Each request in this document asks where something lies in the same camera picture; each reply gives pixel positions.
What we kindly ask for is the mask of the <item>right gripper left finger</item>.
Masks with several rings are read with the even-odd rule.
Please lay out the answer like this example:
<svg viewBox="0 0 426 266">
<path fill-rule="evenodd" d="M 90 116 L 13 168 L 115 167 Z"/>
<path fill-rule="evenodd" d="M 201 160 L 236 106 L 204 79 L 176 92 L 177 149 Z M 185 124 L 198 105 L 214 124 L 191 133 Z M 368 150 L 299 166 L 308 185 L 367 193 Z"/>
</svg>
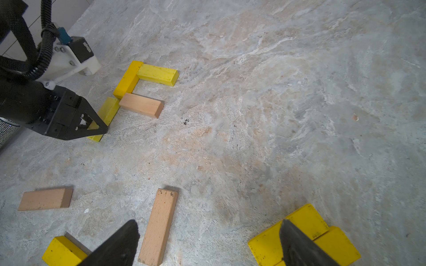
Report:
<svg viewBox="0 0 426 266">
<path fill-rule="evenodd" d="M 139 238 L 138 224 L 131 219 L 78 266 L 132 266 Z"/>
</svg>

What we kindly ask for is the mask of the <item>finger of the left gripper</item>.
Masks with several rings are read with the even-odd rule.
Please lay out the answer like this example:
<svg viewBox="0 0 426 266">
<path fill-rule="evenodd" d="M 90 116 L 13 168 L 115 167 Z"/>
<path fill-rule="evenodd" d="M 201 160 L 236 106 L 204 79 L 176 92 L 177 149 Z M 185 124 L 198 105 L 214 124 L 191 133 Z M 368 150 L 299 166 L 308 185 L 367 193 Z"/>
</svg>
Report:
<svg viewBox="0 0 426 266">
<path fill-rule="evenodd" d="M 85 98 L 64 96 L 59 101 L 46 135 L 60 140 L 74 140 L 102 135 L 107 131 L 108 126 Z"/>
</svg>

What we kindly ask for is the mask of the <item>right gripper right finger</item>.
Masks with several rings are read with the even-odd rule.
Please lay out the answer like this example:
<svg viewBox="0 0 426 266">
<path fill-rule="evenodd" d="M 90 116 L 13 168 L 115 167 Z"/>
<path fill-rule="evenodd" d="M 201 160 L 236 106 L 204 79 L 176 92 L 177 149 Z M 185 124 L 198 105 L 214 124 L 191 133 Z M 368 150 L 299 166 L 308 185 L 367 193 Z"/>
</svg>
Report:
<svg viewBox="0 0 426 266">
<path fill-rule="evenodd" d="M 338 266 L 335 260 L 288 219 L 282 221 L 279 237 L 282 260 L 287 266 Z"/>
</svg>

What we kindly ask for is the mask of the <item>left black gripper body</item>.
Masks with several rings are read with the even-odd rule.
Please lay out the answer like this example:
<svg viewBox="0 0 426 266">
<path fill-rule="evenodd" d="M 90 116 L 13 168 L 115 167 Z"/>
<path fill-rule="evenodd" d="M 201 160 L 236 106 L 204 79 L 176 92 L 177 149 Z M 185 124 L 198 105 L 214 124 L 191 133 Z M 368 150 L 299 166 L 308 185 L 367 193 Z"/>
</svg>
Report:
<svg viewBox="0 0 426 266">
<path fill-rule="evenodd" d="M 1 80 L 1 118 L 45 136 L 81 136 L 81 97 L 57 86 Z"/>
</svg>

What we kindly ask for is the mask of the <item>natural wood block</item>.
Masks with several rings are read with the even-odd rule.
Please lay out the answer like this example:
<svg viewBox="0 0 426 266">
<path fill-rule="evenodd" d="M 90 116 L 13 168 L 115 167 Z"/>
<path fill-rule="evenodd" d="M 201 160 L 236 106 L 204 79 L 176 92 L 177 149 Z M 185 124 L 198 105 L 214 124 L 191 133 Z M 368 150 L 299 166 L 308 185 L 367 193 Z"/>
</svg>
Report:
<svg viewBox="0 0 426 266">
<path fill-rule="evenodd" d="M 159 266 L 163 262 L 179 193 L 158 189 L 138 256 L 138 262 Z"/>
<path fill-rule="evenodd" d="M 58 188 L 25 192 L 18 207 L 19 211 L 68 208 L 73 195 L 72 188 Z"/>
<path fill-rule="evenodd" d="M 164 108 L 164 104 L 159 100 L 130 93 L 126 93 L 122 97 L 119 105 L 126 110 L 156 119 L 159 118 Z"/>
</svg>

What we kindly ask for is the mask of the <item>yellow block bottom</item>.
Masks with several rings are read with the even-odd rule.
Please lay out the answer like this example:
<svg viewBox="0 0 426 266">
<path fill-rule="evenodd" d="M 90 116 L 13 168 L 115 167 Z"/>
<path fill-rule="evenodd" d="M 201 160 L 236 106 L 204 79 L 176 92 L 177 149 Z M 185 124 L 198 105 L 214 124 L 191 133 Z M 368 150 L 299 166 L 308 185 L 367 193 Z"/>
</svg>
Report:
<svg viewBox="0 0 426 266">
<path fill-rule="evenodd" d="M 88 255 L 65 236 L 55 237 L 42 256 L 48 266 L 77 266 Z"/>
</svg>

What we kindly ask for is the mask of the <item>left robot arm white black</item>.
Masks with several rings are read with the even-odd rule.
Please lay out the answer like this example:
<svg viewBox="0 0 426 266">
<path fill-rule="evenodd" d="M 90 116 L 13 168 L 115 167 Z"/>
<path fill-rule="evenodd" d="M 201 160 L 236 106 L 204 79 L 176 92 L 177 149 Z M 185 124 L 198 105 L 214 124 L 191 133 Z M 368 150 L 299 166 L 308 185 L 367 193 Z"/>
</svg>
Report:
<svg viewBox="0 0 426 266">
<path fill-rule="evenodd" d="M 52 2 L 41 2 L 41 42 L 36 44 L 23 1 L 1 2 L 1 37 L 12 33 L 25 61 L 1 58 L 1 119 L 60 140 L 102 135 L 108 125 L 89 102 L 61 82 L 95 74 L 100 64 L 83 37 L 71 37 L 52 21 Z"/>
</svg>

